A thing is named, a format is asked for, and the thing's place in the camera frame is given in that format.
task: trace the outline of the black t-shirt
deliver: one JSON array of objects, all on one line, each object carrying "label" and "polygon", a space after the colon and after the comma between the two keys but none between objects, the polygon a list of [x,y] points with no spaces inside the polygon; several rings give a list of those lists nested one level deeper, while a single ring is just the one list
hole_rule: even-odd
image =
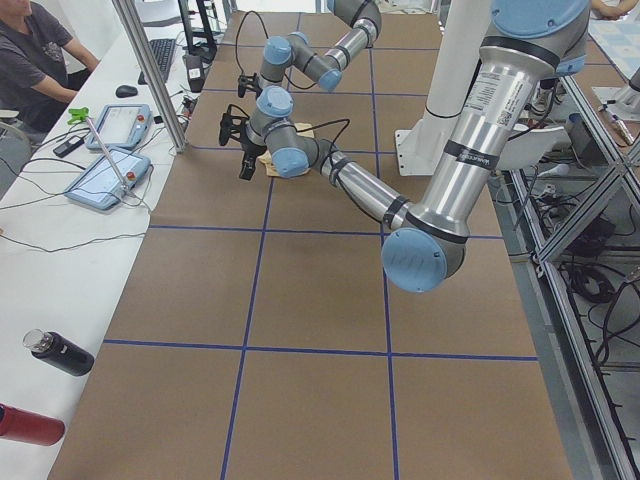
[{"label": "black t-shirt", "polygon": [[31,3],[25,18],[30,35],[13,30],[0,20],[0,102],[21,112],[50,98],[31,87],[45,75],[67,86],[67,68],[60,47],[73,37],[42,5]]}]

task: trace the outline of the computer mouse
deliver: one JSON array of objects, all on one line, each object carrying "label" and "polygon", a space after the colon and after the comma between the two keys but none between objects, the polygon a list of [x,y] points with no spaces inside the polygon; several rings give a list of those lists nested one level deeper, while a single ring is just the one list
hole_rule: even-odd
[{"label": "computer mouse", "polygon": [[134,97],[138,94],[138,89],[136,87],[132,87],[131,85],[120,85],[116,88],[116,97],[118,98],[127,98]]}]

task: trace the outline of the black can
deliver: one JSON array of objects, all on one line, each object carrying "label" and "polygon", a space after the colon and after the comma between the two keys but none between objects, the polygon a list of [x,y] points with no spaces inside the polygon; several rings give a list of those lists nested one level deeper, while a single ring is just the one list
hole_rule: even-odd
[{"label": "black can", "polygon": [[22,344],[35,358],[76,377],[89,373],[93,367],[93,355],[56,332],[31,330]]}]

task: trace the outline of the red cylinder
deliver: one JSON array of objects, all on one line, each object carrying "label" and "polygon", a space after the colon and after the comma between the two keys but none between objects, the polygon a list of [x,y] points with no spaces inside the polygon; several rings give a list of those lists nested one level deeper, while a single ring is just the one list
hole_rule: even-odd
[{"label": "red cylinder", "polygon": [[0,438],[49,446],[63,435],[61,420],[0,404]]}]

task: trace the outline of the white desk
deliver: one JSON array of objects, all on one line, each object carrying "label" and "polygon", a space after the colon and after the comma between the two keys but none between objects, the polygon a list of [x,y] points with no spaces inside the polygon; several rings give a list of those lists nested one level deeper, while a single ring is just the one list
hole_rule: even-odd
[{"label": "white desk", "polygon": [[[176,27],[149,29],[150,38],[175,37]],[[187,86],[185,69],[176,47],[167,89],[172,95]],[[153,114],[158,110],[146,86],[138,86],[139,95],[115,97],[118,85],[137,86],[140,68],[125,35],[105,55],[96,72],[78,94],[72,107],[89,107],[97,116],[105,104],[147,103]],[[173,97],[177,106],[182,94]],[[69,126],[62,118],[49,138],[64,133]],[[159,128],[152,125],[144,141]],[[43,148],[34,158],[51,157],[52,148]],[[148,156],[155,170],[145,201],[153,208],[171,169],[174,150],[162,131],[141,153]],[[87,166],[97,158],[80,147],[65,158]],[[79,171],[59,162],[29,164],[24,177],[37,182],[46,191],[62,192]],[[141,195],[147,180],[138,185]],[[44,195],[35,186],[17,179],[0,202],[0,207],[21,204]],[[120,234],[145,232],[149,214],[144,207],[119,205],[103,214],[57,196],[43,202],[0,210],[0,228],[10,238],[55,249]],[[54,254],[9,243],[0,238],[0,403],[59,418],[69,424],[84,388],[85,377],[72,377],[36,360],[22,346],[22,337],[32,328],[54,330],[86,348],[94,355],[100,349],[111,316],[118,303],[142,237],[118,239]],[[45,479],[62,442],[51,447],[0,439],[0,478],[3,480]]]}]

